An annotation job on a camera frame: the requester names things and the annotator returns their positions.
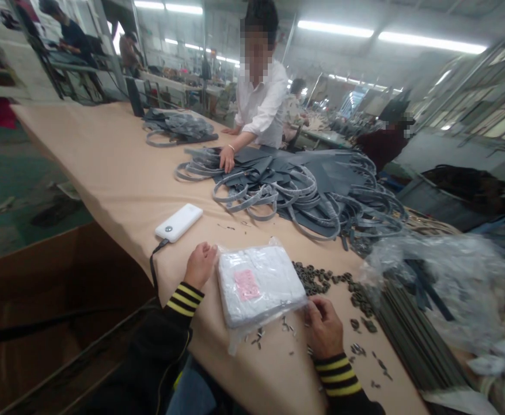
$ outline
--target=dark red shirt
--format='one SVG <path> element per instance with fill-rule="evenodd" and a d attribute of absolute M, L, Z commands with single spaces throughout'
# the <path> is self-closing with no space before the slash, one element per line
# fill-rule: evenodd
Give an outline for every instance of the dark red shirt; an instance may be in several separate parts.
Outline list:
<path fill-rule="evenodd" d="M 387 163 L 398 157 L 408 141 L 404 138 L 403 130 L 377 130 L 360 135 L 356 144 L 375 163 L 379 173 Z"/>

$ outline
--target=factory floor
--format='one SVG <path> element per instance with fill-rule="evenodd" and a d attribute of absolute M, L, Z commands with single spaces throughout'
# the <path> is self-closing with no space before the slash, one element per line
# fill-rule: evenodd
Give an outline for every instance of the factory floor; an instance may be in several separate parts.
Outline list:
<path fill-rule="evenodd" d="M 0 213 L 0 257 L 69 229 L 87 224 L 92 217 L 81 203 L 74 212 L 50 227 L 35 226 L 32 219 L 63 197 L 51 182 L 67 179 L 54 162 L 43 157 L 18 124 L 15 130 L 0 128 L 0 205 L 14 197 Z"/>

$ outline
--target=striped cuff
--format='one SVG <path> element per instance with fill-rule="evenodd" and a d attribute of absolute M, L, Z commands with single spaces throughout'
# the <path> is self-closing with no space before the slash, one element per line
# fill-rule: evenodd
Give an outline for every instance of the striped cuff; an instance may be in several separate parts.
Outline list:
<path fill-rule="evenodd" d="M 315 362 L 317 373 L 329 397 L 353 395 L 362 390 L 362 385 L 352 370 L 346 354 Z"/>
<path fill-rule="evenodd" d="M 204 294 L 202 292 L 191 287 L 186 282 L 182 282 L 169 299 L 164 310 L 166 313 L 189 325 L 195 315 L 196 308 L 203 298 Z"/>

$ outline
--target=white power bank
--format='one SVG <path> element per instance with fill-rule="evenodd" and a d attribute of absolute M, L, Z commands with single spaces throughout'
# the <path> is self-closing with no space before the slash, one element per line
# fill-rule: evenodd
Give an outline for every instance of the white power bank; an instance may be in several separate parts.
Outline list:
<path fill-rule="evenodd" d="M 202 216 L 202 213 L 201 208 L 188 203 L 156 228 L 155 232 L 159 237 L 174 243 Z"/>

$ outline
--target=cutting table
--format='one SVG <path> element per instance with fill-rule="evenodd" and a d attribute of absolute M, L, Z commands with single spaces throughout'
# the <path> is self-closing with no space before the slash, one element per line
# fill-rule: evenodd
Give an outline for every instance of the cutting table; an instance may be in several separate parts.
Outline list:
<path fill-rule="evenodd" d="M 245 248 L 266 244 L 275 236 L 294 261 L 335 274 L 350 272 L 356 278 L 360 274 L 363 261 L 353 252 L 345 252 L 340 241 L 311 241 L 280 217 L 254 223 L 246 212 L 231 215 L 212 200 L 212 180 L 176 180 L 173 170 L 189 159 L 184 149 L 148 146 L 143 122 L 133 116 L 127 103 L 14 105 L 13 109 L 33 143 L 60 165 L 95 220 L 149 279 L 149 257 L 159 243 L 155 228 L 185 203 L 204 210 L 204 216 L 177 243 L 168 244 L 154 257 L 163 304 L 183 279 L 190 253 L 202 241 Z M 223 125 L 208 121 L 219 140 L 206 145 L 231 142 L 234 137 L 221 133 Z M 216 278 L 209 280 L 204 292 L 206 297 L 193 319 L 189 350 L 208 373 L 252 414 L 325 413 L 325 395 L 318 390 L 320 381 L 307 354 L 302 312 L 290 314 L 286 320 L 294 326 L 296 337 L 282 330 L 279 319 L 265 326 L 261 350 L 249 340 L 231 357 Z M 352 306 L 346 285 L 333 286 L 327 295 L 344 324 L 345 351 L 351 355 L 351 345 L 357 343 L 367 352 L 366 357 L 356 357 L 353 367 L 370 399 L 380 402 L 389 415 L 426 414 L 419 393 L 378 323 L 376 334 L 354 332 L 350 319 L 360 320 L 360 311 Z M 385 362 L 393 381 L 383 375 L 372 352 Z M 372 388 L 372 380 L 381 388 Z"/>

